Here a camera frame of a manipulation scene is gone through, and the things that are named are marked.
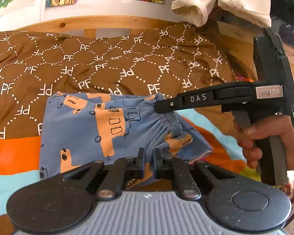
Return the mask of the person's right hand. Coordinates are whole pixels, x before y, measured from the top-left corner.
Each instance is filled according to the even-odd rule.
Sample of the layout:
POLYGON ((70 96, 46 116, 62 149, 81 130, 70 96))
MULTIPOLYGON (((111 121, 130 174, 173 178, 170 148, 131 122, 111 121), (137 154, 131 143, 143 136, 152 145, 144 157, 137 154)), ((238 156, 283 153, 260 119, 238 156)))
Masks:
POLYGON ((280 136, 286 149, 287 169, 294 170, 294 128, 289 116, 273 115, 246 129, 241 129, 238 123, 234 127, 238 130, 237 144, 249 168, 255 169, 263 156, 262 149, 254 145, 255 140, 280 136))

